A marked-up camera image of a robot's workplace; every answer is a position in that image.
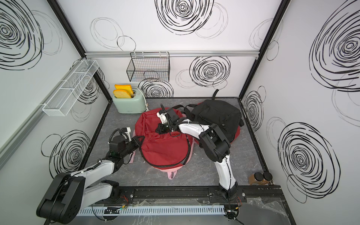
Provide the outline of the mint green toaster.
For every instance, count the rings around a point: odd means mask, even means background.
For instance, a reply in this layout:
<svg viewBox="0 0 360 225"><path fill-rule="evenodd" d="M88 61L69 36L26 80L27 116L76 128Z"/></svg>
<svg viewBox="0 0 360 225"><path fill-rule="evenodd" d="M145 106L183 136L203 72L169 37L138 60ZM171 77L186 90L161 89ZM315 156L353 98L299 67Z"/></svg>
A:
<svg viewBox="0 0 360 225"><path fill-rule="evenodd" d="M136 114L148 111L148 104L146 102L143 92L134 87L134 96L132 98L116 98L112 95L112 101L119 113L122 114Z"/></svg>

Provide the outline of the front yellow toast slice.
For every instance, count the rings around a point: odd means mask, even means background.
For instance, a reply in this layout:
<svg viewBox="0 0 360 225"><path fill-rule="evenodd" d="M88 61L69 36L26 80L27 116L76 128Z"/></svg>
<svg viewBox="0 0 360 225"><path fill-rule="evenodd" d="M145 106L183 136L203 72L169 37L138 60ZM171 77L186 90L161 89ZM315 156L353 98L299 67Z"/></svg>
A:
<svg viewBox="0 0 360 225"><path fill-rule="evenodd" d="M132 98L132 95L127 90L123 89L116 89L113 91L113 94L116 98Z"/></svg>

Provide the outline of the black backpack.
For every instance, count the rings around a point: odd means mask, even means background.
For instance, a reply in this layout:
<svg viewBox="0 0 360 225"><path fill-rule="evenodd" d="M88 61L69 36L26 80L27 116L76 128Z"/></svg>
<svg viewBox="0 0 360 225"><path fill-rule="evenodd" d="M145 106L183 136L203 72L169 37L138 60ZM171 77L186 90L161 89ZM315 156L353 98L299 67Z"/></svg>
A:
<svg viewBox="0 0 360 225"><path fill-rule="evenodd" d="M238 108L226 101L215 99L218 92L218 89L215 90L211 99L207 99L200 104L176 105L173 108L183 108L186 117L193 122L198 122L202 125L218 125L226 138L231 141L237 127L244 126L244 121Z"/></svg>

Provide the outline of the pink tape outline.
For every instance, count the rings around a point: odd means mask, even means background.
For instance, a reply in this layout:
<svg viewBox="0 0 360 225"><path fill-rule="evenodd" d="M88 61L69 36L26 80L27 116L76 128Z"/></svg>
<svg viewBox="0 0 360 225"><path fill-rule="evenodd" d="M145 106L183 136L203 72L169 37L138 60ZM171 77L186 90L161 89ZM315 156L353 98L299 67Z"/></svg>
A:
<svg viewBox="0 0 360 225"><path fill-rule="evenodd" d="M172 180L179 169L191 159L194 149L193 137L179 133L154 136L147 135L139 152L144 161L150 166L167 173Z"/></svg>

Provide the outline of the white mesh wall shelf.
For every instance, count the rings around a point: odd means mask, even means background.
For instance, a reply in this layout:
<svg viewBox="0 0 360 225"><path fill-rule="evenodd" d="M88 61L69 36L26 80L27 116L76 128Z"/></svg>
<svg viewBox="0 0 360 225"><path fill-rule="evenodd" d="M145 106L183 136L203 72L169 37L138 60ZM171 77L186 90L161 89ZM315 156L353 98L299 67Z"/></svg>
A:
<svg viewBox="0 0 360 225"><path fill-rule="evenodd" d="M42 111L48 116L67 116L98 68L96 60L77 61L61 81L60 87L45 103Z"/></svg>

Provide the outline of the yellow toast slice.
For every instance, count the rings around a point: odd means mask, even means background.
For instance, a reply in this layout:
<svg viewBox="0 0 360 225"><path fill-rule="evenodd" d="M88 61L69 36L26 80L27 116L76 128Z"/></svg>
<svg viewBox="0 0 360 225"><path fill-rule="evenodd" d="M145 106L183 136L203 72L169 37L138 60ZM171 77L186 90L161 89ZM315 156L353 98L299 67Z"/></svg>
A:
<svg viewBox="0 0 360 225"><path fill-rule="evenodd" d="M116 98L132 98L132 95L127 90L123 89L116 89L113 91L113 94Z"/></svg>
<svg viewBox="0 0 360 225"><path fill-rule="evenodd" d="M114 87L116 90L127 91L130 95L134 94L133 88L129 84L126 84L126 85L115 84Z"/></svg>

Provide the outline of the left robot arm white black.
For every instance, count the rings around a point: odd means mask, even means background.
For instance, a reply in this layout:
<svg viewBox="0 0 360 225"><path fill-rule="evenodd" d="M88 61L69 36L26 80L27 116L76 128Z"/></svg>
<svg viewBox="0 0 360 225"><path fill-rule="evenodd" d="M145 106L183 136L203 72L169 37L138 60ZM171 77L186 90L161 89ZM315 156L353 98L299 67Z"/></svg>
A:
<svg viewBox="0 0 360 225"><path fill-rule="evenodd" d="M106 157L96 164L75 171L61 172L55 176L36 210L36 215L46 219L46 224L70 223L82 209L108 198L117 198L119 184L104 180L124 164L124 157L143 144L144 136L134 136L124 146L110 144Z"/></svg>

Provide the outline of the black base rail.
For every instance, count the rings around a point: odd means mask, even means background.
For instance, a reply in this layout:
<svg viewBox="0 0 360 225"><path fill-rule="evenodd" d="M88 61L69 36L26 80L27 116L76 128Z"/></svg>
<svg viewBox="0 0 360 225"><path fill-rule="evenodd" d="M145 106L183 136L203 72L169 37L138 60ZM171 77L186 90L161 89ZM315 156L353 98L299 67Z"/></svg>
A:
<svg viewBox="0 0 360 225"><path fill-rule="evenodd" d="M115 204L137 203L140 200L196 199L210 203L245 203L247 198L281 197L280 186L238 186L236 192L228 194L220 186L144 186L117 187Z"/></svg>

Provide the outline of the red backpack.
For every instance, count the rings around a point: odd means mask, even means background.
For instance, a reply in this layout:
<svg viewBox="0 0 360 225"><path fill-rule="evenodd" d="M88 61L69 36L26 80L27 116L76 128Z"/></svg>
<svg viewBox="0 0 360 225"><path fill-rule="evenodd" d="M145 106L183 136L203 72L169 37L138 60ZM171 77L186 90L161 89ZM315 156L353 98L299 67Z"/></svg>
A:
<svg viewBox="0 0 360 225"><path fill-rule="evenodd" d="M230 143L232 143L234 140L236 140L236 138L240 135L240 132L241 132L241 127L238 126L237 130L235 132L235 135L234 135L233 139L230 141Z"/></svg>
<svg viewBox="0 0 360 225"><path fill-rule="evenodd" d="M160 108L144 112L135 125L136 136L144 136L140 153L144 160L154 168L167 170L186 165L191 159L193 137L177 131L159 134L161 123L157 113Z"/></svg>

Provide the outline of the rear yellow toast slice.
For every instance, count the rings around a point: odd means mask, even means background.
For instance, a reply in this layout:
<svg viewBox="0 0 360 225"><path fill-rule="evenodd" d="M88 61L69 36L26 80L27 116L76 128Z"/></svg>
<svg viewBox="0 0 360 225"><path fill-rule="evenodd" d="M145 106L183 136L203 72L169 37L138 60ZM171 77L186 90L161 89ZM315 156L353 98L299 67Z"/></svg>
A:
<svg viewBox="0 0 360 225"><path fill-rule="evenodd" d="M134 94L133 88L129 84L126 84L126 85L115 84L114 87L116 90L127 91L130 95Z"/></svg>

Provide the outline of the brown twin-lid jar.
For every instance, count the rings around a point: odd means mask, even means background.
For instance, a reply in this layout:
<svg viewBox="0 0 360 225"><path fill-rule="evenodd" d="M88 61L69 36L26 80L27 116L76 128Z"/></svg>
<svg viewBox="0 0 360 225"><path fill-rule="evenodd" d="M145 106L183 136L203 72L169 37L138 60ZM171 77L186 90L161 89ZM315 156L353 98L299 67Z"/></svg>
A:
<svg viewBox="0 0 360 225"><path fill-rule="evenodd" d="M249 185L267 185L270 184L273 176L270 172L255 172L248 177Z"/></svg>

